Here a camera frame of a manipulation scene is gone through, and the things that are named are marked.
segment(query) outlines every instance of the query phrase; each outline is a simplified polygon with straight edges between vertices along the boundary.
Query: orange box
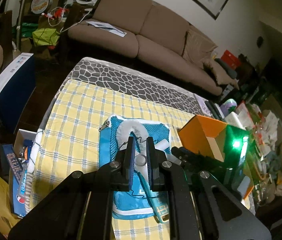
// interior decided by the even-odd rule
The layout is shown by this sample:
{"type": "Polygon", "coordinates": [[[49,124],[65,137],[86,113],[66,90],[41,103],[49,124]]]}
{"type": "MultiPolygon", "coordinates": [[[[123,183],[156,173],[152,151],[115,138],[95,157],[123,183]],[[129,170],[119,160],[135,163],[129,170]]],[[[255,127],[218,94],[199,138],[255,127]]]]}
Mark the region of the orange box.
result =
{"type": "Polygon", "coordinates": [[[224,162],[224,141],[228,124],[210,117],[196,115],[179,130],[183,147],[203,156],[224,162]]]}

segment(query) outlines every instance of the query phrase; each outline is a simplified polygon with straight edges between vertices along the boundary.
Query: striped cloth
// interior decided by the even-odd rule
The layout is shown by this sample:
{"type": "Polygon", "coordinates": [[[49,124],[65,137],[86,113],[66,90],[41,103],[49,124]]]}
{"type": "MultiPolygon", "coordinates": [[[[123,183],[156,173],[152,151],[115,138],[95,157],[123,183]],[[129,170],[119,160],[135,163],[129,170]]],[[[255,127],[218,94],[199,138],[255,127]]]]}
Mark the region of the striped cloth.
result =
{"type": "MultiPolygon", "coordinates": [[[[97,170],[99,127],[111,115],[143,118],[165,123],[171,130],[171,145],[181,146],[177,129],[193,114],[70,79],[59,94],[35,161],[30,208],[76,170],[97,170]]],[[[112,220],[116,239],[169,239],[169,223],[154,217],[140,220],[112,220]]]]}

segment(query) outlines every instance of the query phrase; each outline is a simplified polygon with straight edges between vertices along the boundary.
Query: sofa backrest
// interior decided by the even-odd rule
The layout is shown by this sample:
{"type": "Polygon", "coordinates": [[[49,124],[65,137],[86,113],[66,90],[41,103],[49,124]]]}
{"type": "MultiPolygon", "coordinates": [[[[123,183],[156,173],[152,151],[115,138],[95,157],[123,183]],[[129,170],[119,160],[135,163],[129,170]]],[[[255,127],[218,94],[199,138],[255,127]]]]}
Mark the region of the sofa backrest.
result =
{"type": "Polygon", "coordinates": [[[140,35],[182,55],[189,23],[163,5],[153,2],[140,35]]]}
{"type": "Polygon", "coordinates": [[[100,0],[93,19],[139,34],[151,0],[100,0]]]}

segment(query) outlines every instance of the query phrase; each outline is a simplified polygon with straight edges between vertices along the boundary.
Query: teal handle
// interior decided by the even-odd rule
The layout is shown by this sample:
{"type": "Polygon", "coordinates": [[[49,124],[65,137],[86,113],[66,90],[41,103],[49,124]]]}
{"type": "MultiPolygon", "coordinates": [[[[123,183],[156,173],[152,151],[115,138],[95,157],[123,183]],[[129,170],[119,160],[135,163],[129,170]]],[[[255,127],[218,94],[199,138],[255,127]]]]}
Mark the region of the teal handle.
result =
{"type": "Polygon", "coordinates": [[[166,203],[162,202],[164,198],[158,197],[158,192],[153,192],[152,190],[150,190],[149,183],[145,181],[143,175],[139,171],[136,172],[140,178],[143,189],[145,190],[145,194],[148,197],[148,200],[150,200],[153,211],[156,214],[159,222],[162,224],[169,222],[169,207],[166,203]]]}

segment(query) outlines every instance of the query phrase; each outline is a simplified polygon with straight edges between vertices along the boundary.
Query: zipper pull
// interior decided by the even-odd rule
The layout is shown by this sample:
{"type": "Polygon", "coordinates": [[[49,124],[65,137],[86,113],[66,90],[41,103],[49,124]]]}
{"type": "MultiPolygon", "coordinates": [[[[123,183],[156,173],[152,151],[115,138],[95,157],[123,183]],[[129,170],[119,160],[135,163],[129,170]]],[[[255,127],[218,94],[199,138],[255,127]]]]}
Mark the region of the zipper pull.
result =
{"type": "Polygon", "coordinates": [[[110,125],[110,122],[109,121],[106,121],[104,125],[102,125],[100,128],[99,128],[99,132],[101,132],[104,128],[107,128],[109,127],[110,125]]]}

